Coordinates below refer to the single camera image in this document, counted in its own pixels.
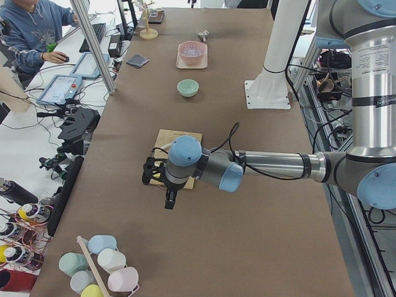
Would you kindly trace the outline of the far teach pendant tablet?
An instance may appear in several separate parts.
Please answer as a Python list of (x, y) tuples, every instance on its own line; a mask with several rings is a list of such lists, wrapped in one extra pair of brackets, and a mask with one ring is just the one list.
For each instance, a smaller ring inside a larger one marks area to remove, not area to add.
[(70, 72), (70, 75), (79, 76), (88, 80), (96, 79), (100, 75), (100, 71), (93, 54), (90, 52), (82, 53), (80, 59)]

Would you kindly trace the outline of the mint green bowl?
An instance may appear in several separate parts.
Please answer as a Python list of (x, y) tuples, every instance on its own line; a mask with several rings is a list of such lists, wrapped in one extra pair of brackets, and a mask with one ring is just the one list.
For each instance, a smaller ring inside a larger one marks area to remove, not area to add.
[(199, 83), (193, 79), (184, 79), (177, 84), (177, 90), (183, 97), (193, 97), (199, 90)]

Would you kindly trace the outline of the yellow cup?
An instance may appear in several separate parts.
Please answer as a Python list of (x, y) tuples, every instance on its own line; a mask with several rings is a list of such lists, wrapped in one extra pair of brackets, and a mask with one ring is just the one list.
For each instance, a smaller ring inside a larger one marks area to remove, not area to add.
[(86, 286), (81, 292), (81, 297), (104, 297), (100, 287), (96, 284)]

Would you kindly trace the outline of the grey cup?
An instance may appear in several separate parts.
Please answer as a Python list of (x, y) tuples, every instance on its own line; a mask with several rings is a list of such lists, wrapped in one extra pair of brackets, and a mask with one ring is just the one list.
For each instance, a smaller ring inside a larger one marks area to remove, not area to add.
[(77, 294), (81, 292), (89, 285), (96, 284), (95, 277), (93, 273), (88, 270), (81, 270), (76, 272), (70, 280), (70, 288)]

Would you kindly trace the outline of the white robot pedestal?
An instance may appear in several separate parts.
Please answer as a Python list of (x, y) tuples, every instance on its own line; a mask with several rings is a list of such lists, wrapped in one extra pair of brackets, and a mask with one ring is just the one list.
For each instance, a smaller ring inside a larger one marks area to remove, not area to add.
[(278, 3), (262, 72), (245, 84), (249, 109), (288, 110), (287, 68), (308, 14), (309, 0)]

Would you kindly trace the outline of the teach pendant tablet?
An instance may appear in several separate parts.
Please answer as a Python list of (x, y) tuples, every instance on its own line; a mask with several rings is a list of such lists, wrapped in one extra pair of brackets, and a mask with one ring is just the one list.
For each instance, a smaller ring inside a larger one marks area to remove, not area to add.
[(93, 54), (90, 52), (82, 53), (80, 59), (70, 72), (70, 75), (79, 76), (88, 80), (96, 79), (100, 75), (100, 71)]
[(82, 85), (79, 75), (56, 75), (37, 98), (39, 105), (63, 105), (73, 99)]

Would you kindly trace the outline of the near teach pendant tablet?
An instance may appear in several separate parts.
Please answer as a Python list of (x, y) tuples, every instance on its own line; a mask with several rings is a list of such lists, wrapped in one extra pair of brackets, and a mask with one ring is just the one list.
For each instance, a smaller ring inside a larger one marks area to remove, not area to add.
[(79, 75), (56, 75), (37, 98), (39, 105), (63, 105), (73, 99), (82, 85)]

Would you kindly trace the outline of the white cup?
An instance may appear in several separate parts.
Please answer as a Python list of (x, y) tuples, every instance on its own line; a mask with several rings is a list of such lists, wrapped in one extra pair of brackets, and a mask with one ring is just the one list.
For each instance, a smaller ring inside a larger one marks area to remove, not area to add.
[(126, 256), (117, 250), (106, 248), (98, 254), (97, 262), (102, 269), (111, 274), (125, 268)]

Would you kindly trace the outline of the pink cup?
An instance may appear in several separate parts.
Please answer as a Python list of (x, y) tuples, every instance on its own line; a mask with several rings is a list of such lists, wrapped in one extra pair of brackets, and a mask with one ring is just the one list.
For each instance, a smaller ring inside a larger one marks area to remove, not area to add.
[(139, 289), (139, 274), (134, 267), (125, 267), (109, 275), (108, 288), (114, 292), (135, 292)]

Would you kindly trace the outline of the light blue cup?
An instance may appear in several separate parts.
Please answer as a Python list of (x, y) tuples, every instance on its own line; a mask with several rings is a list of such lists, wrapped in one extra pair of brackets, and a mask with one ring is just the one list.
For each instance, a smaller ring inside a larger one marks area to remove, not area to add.
[(88, 241), (88, 250), (91, 253), (99, 254), (107, 248), (117, 250), (117, 240), (112, 235), (95, 235)]

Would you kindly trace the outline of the aluminium frame post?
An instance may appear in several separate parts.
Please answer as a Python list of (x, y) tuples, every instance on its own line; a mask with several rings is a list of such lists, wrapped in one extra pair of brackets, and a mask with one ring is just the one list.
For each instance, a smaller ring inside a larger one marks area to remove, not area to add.
[(91, 53), (93, 54), (93, 57), (95, 58), (96, 64), (99, 68), (101, 77), (105, 83), (106, 89), (110, 95), (112, 95), (115, 90), (115, 84), (112, 79), (112, 76), (109, 72), (107, 63), (105, 62), (105, 59), (103, 57), (103, 53), (101, 52), (100, 49), (100, 44), (98, 42), (98, 39), (95, 35), (95, 32), (93, 30), (93, 27), (90, 23), (87, 11), (85, 10), (84, 5), (82, 4), (81, 1), (78, 0), (70, 0), (71, 6), (79, 20), (79, 24), (81, 27), (81, 30), (84, 34), (84, 37), (90, 47)]

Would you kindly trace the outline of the grey folded cloth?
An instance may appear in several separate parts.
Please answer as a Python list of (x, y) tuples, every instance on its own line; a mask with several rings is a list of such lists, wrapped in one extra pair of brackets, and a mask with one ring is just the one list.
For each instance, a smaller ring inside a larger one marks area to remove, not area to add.
[(139, 69), (143, 67), (145, 64), (147, 64), (149, 61), (150, 61), (149, 58), (142, 56), (140, 54), (135, 54), (133, 55), (132, 58), (127, 60), (126, 64)]

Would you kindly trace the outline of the green cup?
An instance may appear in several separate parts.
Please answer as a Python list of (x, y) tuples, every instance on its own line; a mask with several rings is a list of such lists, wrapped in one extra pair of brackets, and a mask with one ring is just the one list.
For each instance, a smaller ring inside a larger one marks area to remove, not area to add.
[(58, 266), (60, 271), (72, 277), (79, 271), (87, 270), (88, 263), (83, 254), (68, 252), (61, 256)]

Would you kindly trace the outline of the person in blue hoodie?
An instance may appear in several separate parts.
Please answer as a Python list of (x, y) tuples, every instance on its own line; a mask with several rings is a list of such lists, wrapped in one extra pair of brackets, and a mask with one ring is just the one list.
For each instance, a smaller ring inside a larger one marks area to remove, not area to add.
[(1, 17), (8, 21), (11, 32), (4, 37), (15, 53), (20, 80), (34, 77), (45, 62), (64, 64), (60, 51), (48, 51), (48, 46), (62, 38), (62, 28), (78, 26), (79, 20), (70, 8), (52, 1), (5, 1)]

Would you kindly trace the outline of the metal ice scoop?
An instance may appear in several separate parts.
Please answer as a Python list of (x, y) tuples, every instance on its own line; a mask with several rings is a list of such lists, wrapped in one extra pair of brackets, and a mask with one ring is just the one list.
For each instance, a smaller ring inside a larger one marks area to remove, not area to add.
[(210, 32), (208, 30), (197, 32), (198, 39), (204, 43), (207, 41), (207, 38), (209, 35), (210, 35)]

